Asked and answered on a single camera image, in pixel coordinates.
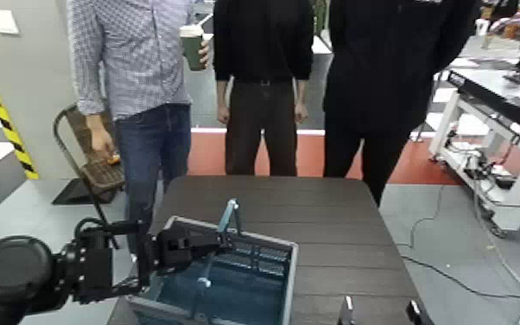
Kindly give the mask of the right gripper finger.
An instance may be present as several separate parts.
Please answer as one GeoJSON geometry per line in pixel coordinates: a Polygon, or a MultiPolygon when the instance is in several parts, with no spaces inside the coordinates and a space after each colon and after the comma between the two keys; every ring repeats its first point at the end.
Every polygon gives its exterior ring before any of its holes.
{"type": "Polygon", "coordinates": [[[344,296],[340,307],[338,325],[355,325],[353,317],[354,305],[350,296],[344,296]]]}
{"type": "Polygon", "coordinates": [[[409,321],[414,325],[423,325],[422,307],[416,300],[411,300],[406,307],[409,321]]]}

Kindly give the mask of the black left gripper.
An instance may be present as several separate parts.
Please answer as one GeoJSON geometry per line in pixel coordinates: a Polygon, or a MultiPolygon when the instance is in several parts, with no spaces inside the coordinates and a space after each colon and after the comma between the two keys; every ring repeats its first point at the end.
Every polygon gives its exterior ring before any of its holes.
{"type": "Polygon", "coordinates": [[[194,261],[209,254],[221,255],[233,250],[231,241],[224,241],[225,234],[215,231],[198,232],[193,237],[183,226],[171,226],[152,237],[152,269],[158,275],[178,273],[194,261]]]}

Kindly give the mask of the checkered man right hand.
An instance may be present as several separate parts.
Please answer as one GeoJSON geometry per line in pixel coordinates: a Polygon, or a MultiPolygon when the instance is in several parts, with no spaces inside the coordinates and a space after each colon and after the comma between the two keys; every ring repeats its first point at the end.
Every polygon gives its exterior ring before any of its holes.
{"type": "Polygon", "coordinates": [[[110,160],[115,152],[110,133],[103,127],[91,128],[92,148],[98,157],[110,160]]]}

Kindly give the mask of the checkered man left hand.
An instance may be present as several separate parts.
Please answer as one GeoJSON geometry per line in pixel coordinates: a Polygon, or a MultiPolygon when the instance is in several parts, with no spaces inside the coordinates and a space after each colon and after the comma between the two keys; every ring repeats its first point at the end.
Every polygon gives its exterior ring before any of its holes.
{"type": "Polygon", "coordinates": [[[200,56],[199,59],[199,68],[200,70],[205,70],[209,66],[209,60],[210,60],[210,40],[203,40],[200,44],[200,49],[198,51],[198,54],[200,56]]]}

